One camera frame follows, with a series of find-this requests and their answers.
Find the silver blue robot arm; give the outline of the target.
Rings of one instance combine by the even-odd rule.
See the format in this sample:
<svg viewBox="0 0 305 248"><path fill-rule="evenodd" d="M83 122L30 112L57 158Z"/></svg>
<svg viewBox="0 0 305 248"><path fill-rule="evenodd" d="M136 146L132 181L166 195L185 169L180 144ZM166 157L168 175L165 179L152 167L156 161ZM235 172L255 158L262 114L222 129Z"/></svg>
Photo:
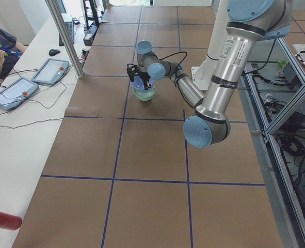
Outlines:
<svg viewBox="0 0 305 248"><path fill-rule="evenodd" d="M206 93L178 63L159 59L150 42L137 43L135 72L143 83L147 85L149 80L170 78L194 109L195 114L188 117L183 126L189 144L204 148L228 137L231 127L225 111L250 53L258 41L289 33L292 7L292 1L221 1L214 24L214 31L222 32L214 46L219 57L212 67Z"/></svg>

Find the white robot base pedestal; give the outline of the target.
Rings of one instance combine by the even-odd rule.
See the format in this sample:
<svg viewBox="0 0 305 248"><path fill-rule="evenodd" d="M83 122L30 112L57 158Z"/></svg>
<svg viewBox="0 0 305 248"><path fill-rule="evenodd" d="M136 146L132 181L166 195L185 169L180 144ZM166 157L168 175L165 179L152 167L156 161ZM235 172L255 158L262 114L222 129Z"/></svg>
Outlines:
<svg viewBox="0 0 305 248"><path fill-rule="evenodd" d="M227 39L226 25L230 20L227 13L227 5L227 0L220 0L218 2L215 14L216 20L208 45L206 59L199 67L191 68L192 80L200 90L207 90Z"/></svg>

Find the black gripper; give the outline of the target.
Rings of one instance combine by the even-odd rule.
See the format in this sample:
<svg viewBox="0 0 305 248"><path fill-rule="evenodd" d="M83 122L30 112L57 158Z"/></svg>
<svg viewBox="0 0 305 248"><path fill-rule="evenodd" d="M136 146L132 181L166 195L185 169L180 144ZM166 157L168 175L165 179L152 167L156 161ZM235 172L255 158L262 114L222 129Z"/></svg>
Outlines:
<svg viewBox="0 0 305 248"><path fill-rule="evenodd" d="M139 79L143 80L144 90L149 90L151 88L149 75L147 72L138 71L138 74L134 74L134 80Z"/></svg>

